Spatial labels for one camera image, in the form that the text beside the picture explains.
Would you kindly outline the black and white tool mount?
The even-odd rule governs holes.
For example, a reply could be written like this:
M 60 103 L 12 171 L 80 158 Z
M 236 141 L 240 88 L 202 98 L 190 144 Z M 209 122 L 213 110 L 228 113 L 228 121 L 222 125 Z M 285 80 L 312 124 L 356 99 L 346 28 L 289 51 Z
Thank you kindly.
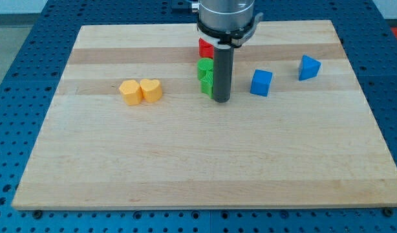
M 257 30 L 264 14 L 199 14 L 197 30 L 199 36 L 219 49 L 239 48 L 246 43 Z

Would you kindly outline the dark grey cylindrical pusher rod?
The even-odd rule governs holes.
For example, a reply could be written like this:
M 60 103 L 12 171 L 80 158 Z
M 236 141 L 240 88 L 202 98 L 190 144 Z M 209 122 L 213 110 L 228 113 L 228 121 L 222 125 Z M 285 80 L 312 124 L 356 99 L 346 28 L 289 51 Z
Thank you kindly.
M 214 48 L 213 99 L 224 103 L 230 99 L 234 49 Z

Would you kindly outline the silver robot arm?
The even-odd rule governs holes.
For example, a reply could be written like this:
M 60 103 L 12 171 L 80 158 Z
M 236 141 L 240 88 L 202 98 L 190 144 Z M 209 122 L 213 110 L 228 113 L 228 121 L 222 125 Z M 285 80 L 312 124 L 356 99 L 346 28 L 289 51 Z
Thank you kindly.
M 213 45 L 213 99 L 230 99 L 234 50 L 255 34 L 263 20 L 255 13 L 254 0 L 197 0 L 191 11 L 197 14 L 199 36 Z

